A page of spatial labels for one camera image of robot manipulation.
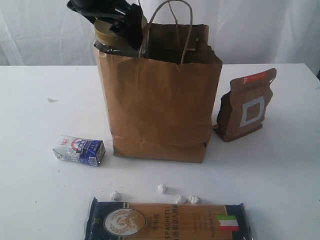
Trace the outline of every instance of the black plastic object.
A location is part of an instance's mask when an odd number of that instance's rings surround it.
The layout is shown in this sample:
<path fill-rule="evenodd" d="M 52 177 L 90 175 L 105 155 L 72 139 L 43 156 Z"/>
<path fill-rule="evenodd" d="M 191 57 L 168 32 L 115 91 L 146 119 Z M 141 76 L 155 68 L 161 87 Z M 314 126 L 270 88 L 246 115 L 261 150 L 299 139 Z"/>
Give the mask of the black plastic object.
<path fill-rule="evenodd" d="M 112 24 L 110 30 L 124 38 L 135 50 L 142 44 L 142 8 L 125 0 L 70 0 L 67 7 L 92 24 L 96 20 Z"/>

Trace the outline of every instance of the italian flag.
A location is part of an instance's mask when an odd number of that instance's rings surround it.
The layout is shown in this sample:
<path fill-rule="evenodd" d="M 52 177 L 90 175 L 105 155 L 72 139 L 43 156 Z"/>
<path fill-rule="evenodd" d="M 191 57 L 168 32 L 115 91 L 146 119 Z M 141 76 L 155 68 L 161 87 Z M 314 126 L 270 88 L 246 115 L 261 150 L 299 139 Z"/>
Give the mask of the italian flag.
<path fill-rule="evenodd" d="M 239 232 L 239 225 L 236 216 L 217 215 L 217 219 L 220 222 L 220 231 Z"/>

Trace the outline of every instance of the paper bag handle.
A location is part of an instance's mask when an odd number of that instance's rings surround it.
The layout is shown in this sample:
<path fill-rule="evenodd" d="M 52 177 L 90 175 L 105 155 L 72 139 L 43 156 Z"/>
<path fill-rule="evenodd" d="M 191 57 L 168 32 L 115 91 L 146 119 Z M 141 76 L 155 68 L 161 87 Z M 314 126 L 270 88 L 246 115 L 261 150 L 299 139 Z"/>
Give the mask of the paper bag handle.
<path fill-rule="evenodd" d="M 183 64 L 184 63 L 184 60 L 185 60 L 185 55 L 186 55 L 186 52 L 187 52 L 187 48 L 188 48 L 188 45 L 189 45 L 189 41 L 190 41 L 190 36 L 191 36 L 191 30 L 192 30 L 192 25 L 193 25 L 193 11 L 192 11 L 192 7 L 189 3 L 187 3 L 186 1 L 184 0 L 166 0 L 164 1 L 163 3 L 161 3 L 157 9 L 154 11 L 154 14 L 152 15 L 151 19 L 150 19 L 150 22 L 148 23 L 148 25 L 146 26 L 146 31 L 145 31 L 145 34 L 144 34 L 144 37 L 143 37 L 143 41 L 142 41 L 142 44 L 141 44 L 141 47 L 140 47 L 140 51 L 139 51 L 139 58 L 141 58 L 141 55 L 142 55 L 142 48 L 143 46 L 146 45 L 147 43 L 147 40 L 148 40 L 148 33 L 149 33 L 149 30 L 151 28 L 151 25 L 157 15 L 157 13 L 159 12 L 159 10 L 167 3 L 170 3 L 170 2 L 182 2 L 184 4 L 186 4 L 189 9 L 190 9 L 190 27 L 189 27 L 189 31 L 188 31 L 188 35 L 186 37 L 186 41 L 185 41 L 185 45 L 184 45 L 184 49 L 183 49 L 183 52 L 182 52 L 182 56 L 181 56 L 181 62 L 180 64 Z"/>

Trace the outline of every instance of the round logo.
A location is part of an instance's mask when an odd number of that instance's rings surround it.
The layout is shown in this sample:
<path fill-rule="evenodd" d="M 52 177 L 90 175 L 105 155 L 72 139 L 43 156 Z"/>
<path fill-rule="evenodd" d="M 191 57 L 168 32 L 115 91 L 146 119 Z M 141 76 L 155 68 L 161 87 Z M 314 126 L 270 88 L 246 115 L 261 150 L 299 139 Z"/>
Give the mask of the round logo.
<path fill-rule="evenodd" d="M 119 237 L 130 236 L 138 233 L 145 227 L 145 216 L 131 208 L 121 208 L 111 212 L 104 220 L 104 228 Z"/>

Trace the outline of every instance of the coffee bag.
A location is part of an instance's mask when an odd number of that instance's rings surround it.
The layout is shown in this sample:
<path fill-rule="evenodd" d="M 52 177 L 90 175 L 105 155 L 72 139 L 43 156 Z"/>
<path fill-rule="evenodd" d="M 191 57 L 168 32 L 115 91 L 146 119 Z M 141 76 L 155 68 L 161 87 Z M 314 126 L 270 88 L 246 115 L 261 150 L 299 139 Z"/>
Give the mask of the coffee bag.
<path fill-rule="evenodd" d="M 221 98 L 217 125 L 213 129 L 230 142 L 262 128 L 267 105 L 273 92 L 270 84 L 276 78 L 275 68 L 233 79 L 231 90 Z"/>

